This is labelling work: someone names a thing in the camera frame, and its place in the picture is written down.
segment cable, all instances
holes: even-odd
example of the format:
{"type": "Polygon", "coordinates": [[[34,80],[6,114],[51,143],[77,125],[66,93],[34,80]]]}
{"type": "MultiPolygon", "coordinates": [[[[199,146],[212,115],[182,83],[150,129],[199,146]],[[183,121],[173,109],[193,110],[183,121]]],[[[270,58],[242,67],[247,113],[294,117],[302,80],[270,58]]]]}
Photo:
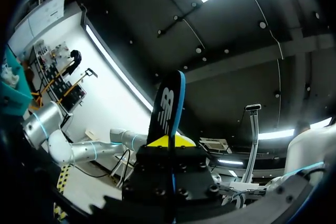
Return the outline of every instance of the cable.
{"type": "Polygon", "coordinates": [[[91,174],[88,174],[87,172],[83,171],[83,170],[80,169],[79,167],[77,167],[77,166],[75,166],[75,165],[73,165],[73,164],[71,164],[71,165],[72,165],[73,167],[79,169],[82,173],[84,173],[84,174],[86,174],[86,175],[88,175],[88,176],[90,176],[90,177],[92,177],[92,178],[101,178],[101,177],[105,177],[106,175],[109,175],[109,174],[112,174],[112,173],[113,173],[114,169],[119,165],[120,161],[122,160],[122,158],[124,157],[124,155],[126,154],[127,151],[129,151],[129,149],[127,149],[127,150],[122,154],[122,156],[120,157],[120,159],[118,160],[118,162],[116,163],[116,165],[114,166],[114,168],[112,168],[112,170],[111,170],[110,172],[105,173],[105,174],[103,174],[103,175],[99,175],[99,176],[91,175],[91,174]]]}
{"type": "Polygon", "coordinates": [[[272,36],[272,38],[276,41],[276,43],[278,44],[278,46],[279,46],[279,50],[280,50],[280,54],[281,54],[281,59],[283,60],[283,54],[282,54],[282,49],[281,49],[281,44],[280,44],[280,42],[274,37],[274,35],[273,35],[273,33],[272,33],[272,31],[271,31],[271,29],[269,28],[269,26],[268,26],[268,22],[267,22],[267,19],[266,19],[266,17],[265,17],[265,15],[264,15],[264,12],[263,12],[263,10],[261,9],[261,7],[260,7],[260,5],[259,5],[259,3],[258,3],[258,1],[257,0],[254,0],[255,2],[256,2],[256,4],[258,5],[258,7],[259,7],[259,10],[260,10],[260,12],[261,12],[261,14],[263,15],[263,17],[264,17],[264,20],[265,20],[265,23],[266,23],[266,25],[267,25],[267,27],[268,27],[268,30],[269,30],[269,33],[271,34],[271,36],[272,36]]]}
{"type": "MultiPolygon", "coordinates": [[[[257,1],[257,0],[254,0],[254,1],[256,2],[257,6],[258,6],[258,8],[259,8],[259,10],[260,10],[260,12],[261,12],[263,18],[264,18],[264,21],[265,21],[265,23],[266,23],[266,25],[267,25],[267,28],[268,28],[268,30],[269,30],[269,33],[271,34],[271,36],[272,36],[272,38],[275,40],[275,42],[278,44],[278,47],[279,47],[279,50],[280,50],[281,59],[283,60],[283,58],[284,58],[283,56],[284,56],[284,55],[282,54],[281,44],[280,44],[280,42],[274,37],[274,35],[273,35],[271,29],[269,28],[269,25],[268,25],[266,16],[265,16],[263,10],[261,9],[261,7],[260,7],[258,1],[257,1]]],[[[281,75],[280,75],[279,59],[277,59],[277,62],[278,62],[279,91],[280,91],[280,96],[279,96],[279,115],[278,115],[278,124],[277,124],[277,127],[279,127],[279,122],[280,122],[280,112],[281,112],[281,75]]]]}
{"type": "Polygon", "coordinates": [[[235,193],[235,194],[233,194],[232,195],[232,199],[231,199],[231,201],[233,201],[237,196],[239,196],[239,195],[241,195],[241,194],[244,194],[244,193],[246,193],[247,191],[245,190],[245,191],[240,191],[240,192],[238,192],[238,193],[235,193]]]}
{"type": "Polygon", "coordinates": [[[84,9],[85,9],[85,13],[84,13],[84,25],[86,25],[86,22],[85,22],[85,20],[86,20],[86,14],[88,13],[88,10],[87,10],[87,8],[85,7],[85,5],[83,4],[83,3],[81,3],[80,4],[81,6],[83,6],[84,7],[84,9]]]}
{"type": "Polygon", "coordinates": [[[128,167],[128,164],[129,164],[129,162],[130,162],[130,156],[131,156],[131,151],[130,151],[130,149],[127,149],[126,151],[128,151],[128,159],[127,159],[127,163],[126,163],[126,167],[125,167],[125,172],[124,172],[124,174],[123,174],[123,176],[122,176],[122,178],[121,178],[121,184],[122,183],[124,183],[124,180],[125,180],[125,176],[126,176],[126,172],[127,172],[127,167],[128,167]]]}
{"type": "Polygon", "coordinates": [[[188,21],[186,21],[183,18],[183,21],[188,25],[188,27],[191,29],[191,31],[193,31],[194,35],[196,36],[196,38],[198,39],[199,43],[201,43],[202,47],[205,49],[205,46],[203,45],[203,43],[201,42],[200,38],[198,37],[197,33],[194,31],[194,29],[191,27],[191,25],[189,24],[188,21]]]}
{"type": "Polygon", "coordinates": [[[313,173],[316,173],[316,172],[324,172],[325,173],[326,171],[327,170],[325,168],[316,168],[316,169],[311,170],[310,172],[306,173],[303,177],[307,178],[307,177],[309,177],[313,173]]]}
{"type": "Polygon", "coordinates": [[[279,73],[279,114],[278,114],[278,124],[277,128],[279,127],[279,122],[280,122],[280,113],[281,113],[281,74],[280,74],[280,64],[279,64],[279,59],[277,59],[278,63],[278,73],[279,73]]]}
{"type": "Polygon", "coordinates": [[[17,58],[17,56],[15,55],[15,53],[13,52],[12,48],[10,47],[10,45],[7,43],[8,48],[10,49],[10,51],[12,52],[12,54],[14,55],[15,58],[17,58]]]}

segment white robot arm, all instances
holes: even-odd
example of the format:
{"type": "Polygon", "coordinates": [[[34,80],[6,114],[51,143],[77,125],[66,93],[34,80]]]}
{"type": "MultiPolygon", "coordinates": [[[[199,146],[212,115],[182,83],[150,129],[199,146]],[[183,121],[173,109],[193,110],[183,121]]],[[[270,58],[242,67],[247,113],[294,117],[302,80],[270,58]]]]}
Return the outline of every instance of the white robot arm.
{"type": "MultiPolygon", "coordinates": [[[[147,135],[120,129],[111,129],[111,143],[100,141],[69,143],[60,130],[62,117],[58,105],[50,102],[23,123],[26,138],[31,146],[39,149],[47,140],[49,155],[60,165],[89,162],[99,157],[122,154],[127,148],[137,152],[140,146],[146,144],[147,135]]],[[[190,138],[181,137],[195,145],[190,138]]]]}

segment screw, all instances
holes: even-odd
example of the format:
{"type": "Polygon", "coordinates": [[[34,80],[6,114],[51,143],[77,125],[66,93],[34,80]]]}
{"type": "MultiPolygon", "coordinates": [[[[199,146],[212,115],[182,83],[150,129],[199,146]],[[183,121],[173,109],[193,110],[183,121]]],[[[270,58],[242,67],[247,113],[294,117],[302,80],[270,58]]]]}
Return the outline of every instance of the screw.
{"type": "Polygon", "coordinates": [[[291,195],[289,195],[289,196],[286,197],[286,202],[287,203],[291,203],[293,200],[294,200],[294,197],[291,196],[291,195]]]}
{"type": "Polygon", "coordinates": [[[163,189],[161,189],[161,188],[156,188],[156,189],[154,190],[154,193],[155,193],[155,195],[157,195],[157,196],[164,196],[164,195],[166,194],[166,191],[163,190],[163,189]]]}
{"type": "Polygon", "coordinates": [[[181,170],[186,170],[187,169],[187,166],[183,163],[180,163],[179,167],[180,167],[181,170]]]}
{"type": "Polygon", "coordinates": [[[177,192],[179,195],[183,196],[184,198],[188,196],[188,191],[184,188],[179,188],[177,192]]]}
{"type": "Polygon", "coordinates": [[[282,186],[277,187],[276,189],[277,194],[282,194],[284,192],[284,189],[282,186]]]}
{"type": "Polygon", "coordinates": [[[206,165],[205,165],[204,162],[200,162],[200,163],[198,164],[198,166],[199,166],[200,168],[205,168],[205,167],[206,167],[206,165]]]}
{"type": "Polygon", "coordinates": [[[209,192],[212,194],[216,194],[219,192],[219,187],[216,184],[212,184],[209,186],[209,192]]]}
{"type": "Polygon", "coordinates": [[[123,189],[124,189],[125,191],[133,191],[133,188],[131,187],[130,184],[125,184],[125,185],[123,186],[123,189]]]}

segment ceiling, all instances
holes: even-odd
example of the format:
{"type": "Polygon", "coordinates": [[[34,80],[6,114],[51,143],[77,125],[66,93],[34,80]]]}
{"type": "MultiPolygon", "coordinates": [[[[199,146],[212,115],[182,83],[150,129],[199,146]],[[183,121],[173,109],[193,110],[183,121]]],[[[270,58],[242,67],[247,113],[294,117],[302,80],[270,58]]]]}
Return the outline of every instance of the ceiling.
{"type": "MultiPolygon", "coordinates": [[[[260,133],[334,115],[334,39],[316,0],[257,0],[266,29],[259,26],[265,20],[255,0],[80,1],[148,97],[154,98],[170,71],[185,73],[180,129],[196,141],[226,139],[233,152],[228,158],[248,159],[251,127],[243,114],[248,104],[262,105],[260,133]]],[[[256,168],[283,168],[290,141],[260,140],[256,168]]]]}

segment white wall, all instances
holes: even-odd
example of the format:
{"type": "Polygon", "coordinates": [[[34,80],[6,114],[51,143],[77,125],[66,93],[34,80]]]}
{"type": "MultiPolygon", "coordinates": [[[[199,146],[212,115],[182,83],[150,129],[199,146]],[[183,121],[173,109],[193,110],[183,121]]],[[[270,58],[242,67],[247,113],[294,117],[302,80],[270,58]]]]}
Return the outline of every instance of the white wall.
{"type": "Polygon", "coordinates": [[[64,35],[62,40],[70,50],[76,49],[82,54],[80,66],[67,80],[75,82],[87,68],[91,68],[98,75],[98,78],[85,77],[81,83],[87,95],[82,107],[78,106],[74,110],[73,122],[66,132],[76,140],[83,137],[85,129],[88,129],[103,142],[110,141],[111,128],[147,133],[149,111],[140,106],[137,98],[107,65],[86,32],[77,27],[64,35]]]}
{"type": "MultiPolygon", "coordinates": [[[[111,128],[147,133],[150,122],[149,111],[140,106],[140,102],[98,53],[86,32],[79,25],[80,16],[80,13],[72,15],[40,37],[51,48],[65,41],[70,50],[76,49],[81,52],[80,66],[66,80],[75,83],[87,68],[91,68],[98,74],[98,78],[85,77],[81,83],[87,95],[82,106],[77,106],[74,109],[72,119],[64,126],[66,133],[76,142],[84,137],[85,130],[89,130],[100,141],[107,143],[110,142],[111,128]]],[[[39,83],[40,80],[35,73],[35,87],[39,83]]],[[[47,102],[46,94],[44,97],[44,102],[47,102]]],[[[116,163],[112,157],[100,158],[97,162],[108,169],[111,169],[116,163]]],[[[102,174],[102,171],[87,167],[88,165],[85,165],[86,172],[93,175],[102,174]]],[[[90,212],[90,204],[103,206],[103,195],[121,199],[121,191],[112,186],[109,178],[92,178],[76,168],[73,168],[69,174],[64,195],[87,212],[90,212]]]]}

